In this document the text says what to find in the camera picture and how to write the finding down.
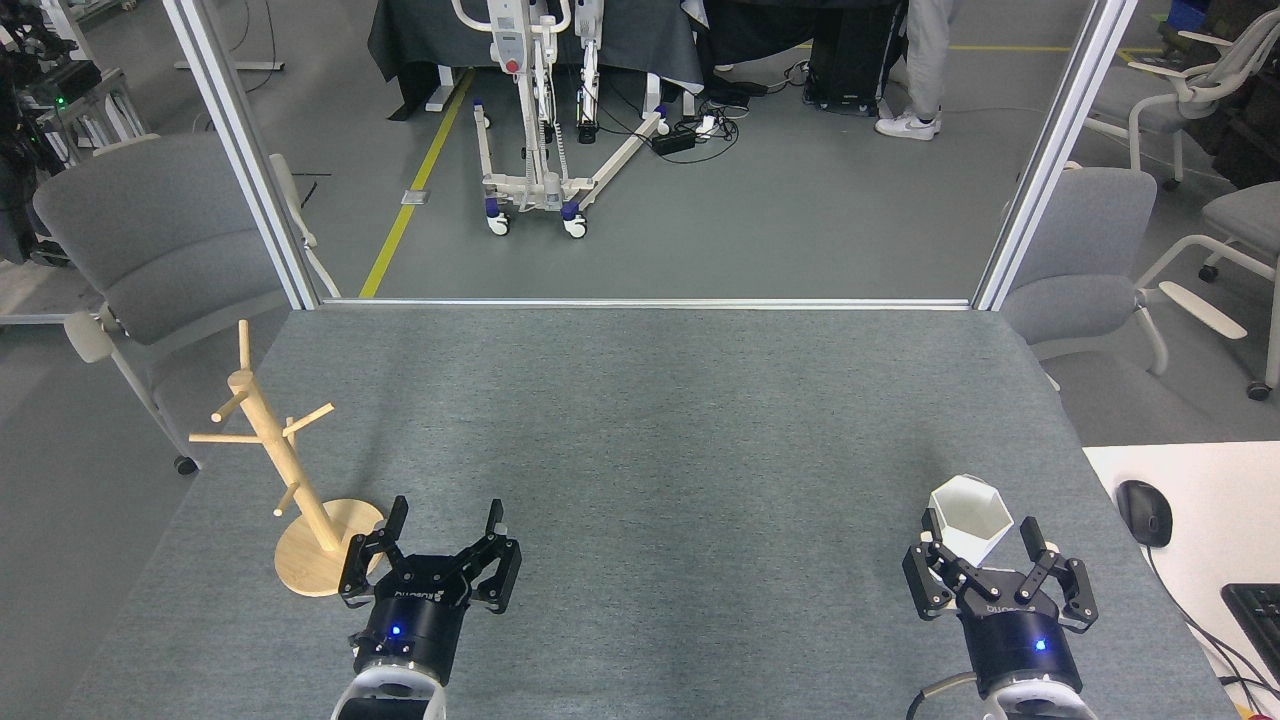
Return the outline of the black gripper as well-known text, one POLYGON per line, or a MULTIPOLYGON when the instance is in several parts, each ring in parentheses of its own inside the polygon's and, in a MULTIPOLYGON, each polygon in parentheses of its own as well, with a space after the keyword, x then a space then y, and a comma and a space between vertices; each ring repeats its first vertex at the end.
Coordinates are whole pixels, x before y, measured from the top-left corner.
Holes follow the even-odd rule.
POLYGON ((367 625, 352 637, 353 670, 396 665, 451 682, 454 655, 468 601, 493 614, 506 612, 522 562, 520 543, 503 523, 494 498, 483 538, 451 556, 403 556, 397 542, 408 514, 404 496, 396 496, 384 525, 351 538, 339 579, 348 609, 374 603, 367 625), (384 555, 390 570, 375 585, 369 569, 384 555))
POLYGON ((1014 680, 1042 676, 1080 691, 1083 682, 1060 625, 1083 634, 1100 618, 1085 564, 1051 544, 1036 518, 1024 518, 1019 527, 1033 562, 1025 577, 1014 570, 979 570, 957 556, 942 541, 937 510, 924 511, 922 529, 925 538, 902 560, 911 600, 924 620, 957 601, 979 697, 1014 680), (1060 610, 1041 591, 1048 577, 1062 592, 1060 610), (996 600, 986 597, 986 582, 998 589, 996 600))

